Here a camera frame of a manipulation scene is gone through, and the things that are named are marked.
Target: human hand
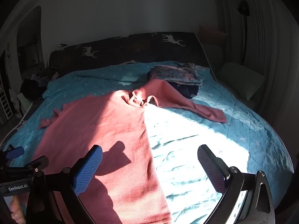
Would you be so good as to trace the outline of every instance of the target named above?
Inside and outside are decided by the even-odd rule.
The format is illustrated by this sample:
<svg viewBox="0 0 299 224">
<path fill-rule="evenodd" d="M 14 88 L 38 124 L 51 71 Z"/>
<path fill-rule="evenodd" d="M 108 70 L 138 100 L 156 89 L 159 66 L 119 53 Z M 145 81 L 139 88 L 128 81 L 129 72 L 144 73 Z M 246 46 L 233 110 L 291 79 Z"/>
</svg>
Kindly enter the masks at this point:
<svg viewBox="0 0 299 224">
<path fill-rule="evenodd" d="M 11 217 L 14 219 L 16 223 L 26 224 L 22 207 L 16 195 L 13 196 L 13 201 L 10 204 L 10 209 L 11 209 Z"/>
</svg>

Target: dark headboard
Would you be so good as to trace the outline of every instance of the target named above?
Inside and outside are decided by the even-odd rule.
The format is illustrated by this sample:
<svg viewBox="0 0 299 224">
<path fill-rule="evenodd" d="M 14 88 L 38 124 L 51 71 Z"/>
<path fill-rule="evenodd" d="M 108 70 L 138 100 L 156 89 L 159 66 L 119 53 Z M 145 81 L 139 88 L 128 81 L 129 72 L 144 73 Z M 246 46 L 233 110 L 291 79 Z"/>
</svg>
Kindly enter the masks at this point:
<svg viewBox="0 0 299 224">
<path fill-rule="evenodd" d="M 209 67 L 199 40 L 189 32 L 157 32 L 115 37 L 73 46 L 62 45 L 50 55 L 49 66 L 59 76 L 127 61 L 160 62 L 174 60 Z"/>
</svg>

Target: screw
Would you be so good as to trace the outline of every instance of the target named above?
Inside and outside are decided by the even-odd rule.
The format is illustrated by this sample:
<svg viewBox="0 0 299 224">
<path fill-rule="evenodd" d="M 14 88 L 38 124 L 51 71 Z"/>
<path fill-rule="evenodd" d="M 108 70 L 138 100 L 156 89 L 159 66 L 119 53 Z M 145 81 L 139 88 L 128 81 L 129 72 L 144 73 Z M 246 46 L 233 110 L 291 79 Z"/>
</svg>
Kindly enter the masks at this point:
<svg viewBox="0 0 299 224">
<path fill-rule="evenodd" d="M 230 167 L 229 169 L 231 170 L 232 173 L 238 172 L 238 169 L 236 167 Z"/>
<path fill-rule="evenodd" d="M 42 176 L 42 171 L 39 171 L 37 174 L 36 174 L 36 177 L 41 177 Z"/>
<path fill-rule="evenodd" d="M 62 171 L 64 173 L 69 173 L 71 171 L 71 168 L 70 167 L 65 167 Z"/>
<path fill-rule="evenodd" d="M 261 175 L 262 177 L 265 176 L 265 173 L 264 173 L 262 170 L 259 170 L 258 173 L 259 173 L 259 175 Z"/>
</svg>

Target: cable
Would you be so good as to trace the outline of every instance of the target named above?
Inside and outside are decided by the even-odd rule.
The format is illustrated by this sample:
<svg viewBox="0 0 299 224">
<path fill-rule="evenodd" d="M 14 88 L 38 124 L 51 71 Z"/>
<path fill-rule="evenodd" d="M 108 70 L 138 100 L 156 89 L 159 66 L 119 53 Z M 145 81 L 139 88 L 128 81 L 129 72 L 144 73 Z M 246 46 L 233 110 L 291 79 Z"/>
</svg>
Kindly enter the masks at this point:
<svg viewBox="0 0 299 224">
<path fill-rule="evenodd" d="M 22 121 L 23 121 L 23 119 L 25 118 L 25 116 L 26 116 L 26 114 L 29 112 L 29 110 L 30 110 L 30 108 L 31 108 L 31 106 L 33 105 L 33 102 L 31 102 L 31 104 L 30 104 L 30 106 L 29 106 L 29 108 L 28 108 L 28 110 L 27 110 L 27 112 L 24 114 L 24 116 L 23 116 L 23 118 L 21 119 L 21 121 L 17 124 L 17 126 L 15 126 L 5 137 L 4 137 L 4 139 L 2 140 L 2 142 L 0 143 L 0 149 L 1 149 L 1 146 L 2 146 L 2 144 L 3 144 L 3 142 L 4 142 L 4 140 L 9 136 L 9 134 L 10 133 L 12 133 L 21 123 L 22 123 Z"/>
</svg>

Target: blue quilt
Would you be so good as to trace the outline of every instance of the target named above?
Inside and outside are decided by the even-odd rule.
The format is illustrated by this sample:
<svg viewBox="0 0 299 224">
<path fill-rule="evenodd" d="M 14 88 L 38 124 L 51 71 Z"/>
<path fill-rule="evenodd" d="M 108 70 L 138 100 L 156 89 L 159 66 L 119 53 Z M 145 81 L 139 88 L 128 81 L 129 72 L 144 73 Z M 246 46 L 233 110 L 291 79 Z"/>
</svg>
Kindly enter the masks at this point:
<svg viewBox="0 0 299 224">
<path fill-rule="evenodd" d="M 37 129 L 39 121 L 51 117 L 53 108 L 60 109 L 63 103 L 90 94 L 100 96 L 139 88 L 146 83 L 147 72 L 161 64 L 177 65 L 167 61 L 109 66 L 72 72 L 50 82 L 42 105 L 7 143 L 25 149 L 25 154 L 15 159 L 12 166 L 30 162 L 44 134 L 44 130 Z M 242 172 L 264 170 L 276 207 L 293 173 L 284 144 L 265 120 L 213 80 L 209 68 L 197 67 L 197 70 L 203 82 L 198 96 L 192 100 L 222 109 L 228 123 L 212 122 L 183 109 L 154 105 L 146 106 L 144 113 L 154 165 L 173 223 L 203 223 L 221 198 L 197 160 L 197 148 L 202 144 L 208 145 L 228 166 L 236 166 Z M 243 198 L 241 193 L 230 223 L 234 222 Z"/>
</svg>

